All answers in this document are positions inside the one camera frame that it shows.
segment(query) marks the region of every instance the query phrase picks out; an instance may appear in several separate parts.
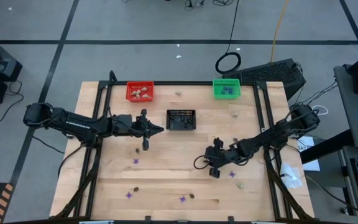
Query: table leg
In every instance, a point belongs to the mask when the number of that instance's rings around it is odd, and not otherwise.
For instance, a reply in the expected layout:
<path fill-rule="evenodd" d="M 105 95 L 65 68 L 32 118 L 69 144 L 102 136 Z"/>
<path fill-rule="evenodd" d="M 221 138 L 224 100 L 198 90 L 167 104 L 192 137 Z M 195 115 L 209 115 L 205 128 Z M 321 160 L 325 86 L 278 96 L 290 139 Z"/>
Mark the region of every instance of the table leg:
<path fill-rule="evenodd" d="M 350 129 L 301 152 L 302 164 L 339 151 L 344 146 L 354 146 L 353 136 Z"/>

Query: purple star toy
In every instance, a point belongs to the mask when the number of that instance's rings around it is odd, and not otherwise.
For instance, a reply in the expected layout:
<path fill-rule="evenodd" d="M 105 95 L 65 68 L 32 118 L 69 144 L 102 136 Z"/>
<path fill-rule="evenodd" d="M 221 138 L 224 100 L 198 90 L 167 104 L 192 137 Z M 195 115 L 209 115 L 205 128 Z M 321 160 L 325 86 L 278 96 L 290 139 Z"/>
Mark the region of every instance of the purple star toy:
<path fill-rule="evenodd" d="M 126 194 L 126 197 L 127 197 L 128 199 L 131 199 L 132 196 L 133 196 L 133 195 L 132 195 L 130 192 L 128 192 L 128 194 Z"/>

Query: wooden tabletop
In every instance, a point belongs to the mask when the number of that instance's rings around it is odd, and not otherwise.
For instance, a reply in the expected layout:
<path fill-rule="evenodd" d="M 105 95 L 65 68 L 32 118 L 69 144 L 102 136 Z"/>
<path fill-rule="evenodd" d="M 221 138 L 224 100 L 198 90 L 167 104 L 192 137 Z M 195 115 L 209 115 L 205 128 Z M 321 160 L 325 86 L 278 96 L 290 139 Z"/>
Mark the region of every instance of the wooden tabletop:
<path fill-rule="evenodd" d="M 75 113 L 92 116 L 97 86 L 98 82 L 82 83 Z M 153 102 L 130 103 L 125 97 L 126 86 L 113 86 L 112 113 L 131 114 L 135 118 L 146 108 L 147 118 L 165 127 L 167 110 L 196 110 L 197 129 L 165 130 L 152 136 L 150 149 L 140 150 L 140 154 L 135 149 L 142 148 L 141 138 L 104 139 L 91 218 L 144 220 L 145 216 L 151 216 L 152 220 L 224 221 L 233 216 L 236 221 L 274 220 L 262 148 L 246 166 L 228 164 L 220 168 L 220 179 L 209 176 L 208 168 L 196 170 L 193 167 L 194 159 L 213 145 L 215 137 L 222 139 L 227 148 L 233 138 L 252 138 L 260 133 L 252 87 L 242 86 L 241 97 L 237 100 L 215 100 L 212 86 L 160 85 L 154 88 Z M 181 91 L 182 95 L 177 96 L 176 91 Z M 282 83 L 268 83 L 268 93 L 274 120 L 278 121 L 288 113 Z M 268 127 L 263 93 L 259 94 Z M 297 147 L 295 140 L 288 143 Z M 68 140 L 65 156 L 78 146 L 76 139 Z M 51 215 L 60 212 L 77 190 L 84 154 L 85 149 L 82 149 L 64 164 Z M 296 167 L 301 174 L 302 187 L 290 189 L 290 192 L 305 212 L 314 216 L 299 153 L 286 147 L 281 155 L 283 162 Z M 231 172 L 235 173 L 234 177 L 229 175 Z M 278 188 L 277 193 L 281 216 L 285 217 Z M 85 214 L 87 197 L 85 193 L 81 214 Z"/>

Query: red basket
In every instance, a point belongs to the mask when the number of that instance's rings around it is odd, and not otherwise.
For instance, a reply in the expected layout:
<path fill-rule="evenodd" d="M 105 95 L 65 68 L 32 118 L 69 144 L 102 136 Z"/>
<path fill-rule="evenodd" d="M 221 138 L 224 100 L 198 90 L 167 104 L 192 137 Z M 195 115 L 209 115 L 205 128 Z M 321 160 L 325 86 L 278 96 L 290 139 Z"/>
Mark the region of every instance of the red basket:
<path fill-rule="evenodd" d="M 140 90 L 141 88 L 146 87 L 147 91 L 142 91 L 140 93 L 140 98 L 132 96 L 133 91 Z M 148 94 L 148 98 L 142 98 L 144 94 Z M 127 82 L 127 100 L 131 102 L 150 102 L 153 100 L 154 96 L 154 82 L 153 81 L 143 81 L 143 82 Z"/>

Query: green basket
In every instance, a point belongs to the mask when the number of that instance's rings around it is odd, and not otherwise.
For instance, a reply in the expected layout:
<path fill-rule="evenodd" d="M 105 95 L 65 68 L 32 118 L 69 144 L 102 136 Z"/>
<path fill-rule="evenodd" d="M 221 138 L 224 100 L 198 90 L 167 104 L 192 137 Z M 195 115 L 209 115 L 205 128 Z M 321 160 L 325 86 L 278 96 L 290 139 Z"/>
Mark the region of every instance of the green basket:
<path fill-rule="evenodd" d="M 222 78 L 213 80 L 215 99 L 237 99 L 241 96 L 240 80 L 235 78 Z"/>

